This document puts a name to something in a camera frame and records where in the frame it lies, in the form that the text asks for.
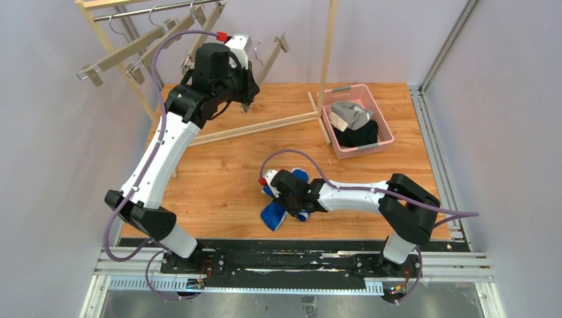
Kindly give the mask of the blue underwear white trim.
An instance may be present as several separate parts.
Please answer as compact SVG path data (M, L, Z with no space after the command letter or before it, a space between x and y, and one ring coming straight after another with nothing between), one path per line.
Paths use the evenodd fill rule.
M269 169L262 177L265 181L263 181L264 184L262 184L261 192L269 196L272 201L261 211L260 218L271 231L276 232L284 222L285 218L291 214L287 208L288 204L286 203L286 196L283 196L278 190L273 189L273 187L269 184L269 181L272 181L273 179L274 172L280 172L280 170ZM300 167L292 168L290 173L301 181L307 183L309 181L308 173ZM300 222L306 222L310 214L310 212L302 209L295 215L291 216L295 217Z

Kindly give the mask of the black underwear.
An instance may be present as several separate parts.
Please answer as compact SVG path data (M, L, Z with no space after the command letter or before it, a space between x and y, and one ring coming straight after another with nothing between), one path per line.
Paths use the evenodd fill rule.
M340 146L354 148L378 142L378 123L376 121L369 121L357 130L340 131L335 126L332 128Z

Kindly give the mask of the grey beige underwear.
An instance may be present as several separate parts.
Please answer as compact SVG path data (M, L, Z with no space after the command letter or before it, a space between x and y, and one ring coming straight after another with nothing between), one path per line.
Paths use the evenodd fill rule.
M328 118L330 123L340 131L345 129L357 130L372 118L373 112L357 103L349 101L334 102L330 108Z

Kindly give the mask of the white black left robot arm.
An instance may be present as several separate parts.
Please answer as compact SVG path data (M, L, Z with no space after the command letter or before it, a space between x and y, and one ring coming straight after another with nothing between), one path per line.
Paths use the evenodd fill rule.
M201 245L161 206L172 173L206 122L232 102L250 105L259 93L247 56L248 37L235 35L225 44L205 43L195 63L170 90L157 131L131 177L119 190L109 190L105 203L120 218L176 256L197 264Z

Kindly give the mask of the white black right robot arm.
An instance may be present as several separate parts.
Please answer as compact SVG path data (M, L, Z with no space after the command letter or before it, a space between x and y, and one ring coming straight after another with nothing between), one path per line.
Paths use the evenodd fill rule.
M393 233L385 242L381 263L395 266L403 265L416 246L429 241L441 206L436 196L404 174L393 174L388 181L350 184L308 180L299 169L268 170L260 184L281 216L305 221L312 213L339 210L382 215Z

